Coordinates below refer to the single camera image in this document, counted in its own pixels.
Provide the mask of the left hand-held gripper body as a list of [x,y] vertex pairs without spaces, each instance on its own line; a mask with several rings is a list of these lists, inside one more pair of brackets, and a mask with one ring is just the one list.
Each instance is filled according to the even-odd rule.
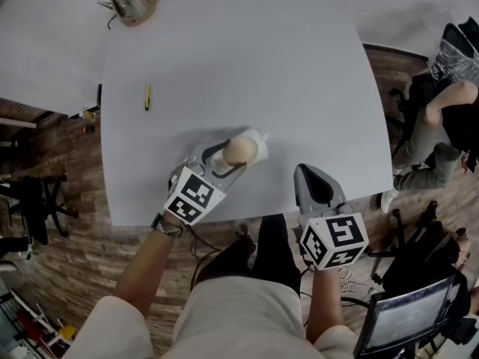
[[206,163],[203,163],[203,151],[224,141],[208,140],[193,149],[181,165],[180,172],[171,177],[171,188],[164,205],[167,213],[192,226],[225,199],[226,191],[242,173],[237,171],[226,179],[216,179],[212,171],[222,173],[239,164],[247,167],[248,162],[247,140],[244,137],[230,140],[226,148],[215,153]]

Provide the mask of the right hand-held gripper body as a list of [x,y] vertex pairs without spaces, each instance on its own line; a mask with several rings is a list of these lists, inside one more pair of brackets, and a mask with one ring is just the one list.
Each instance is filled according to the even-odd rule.
[[322,171],[308,164],[297,165],[294,171],[296,205],[300,211],[301,231],[296,234],[298,243],[316,269],[350,265],[369,245],[363,217],[347,203],[343,189],[334,178],[331,205],[314,202],[308,192],[303,165],[307,165],[314,173]]

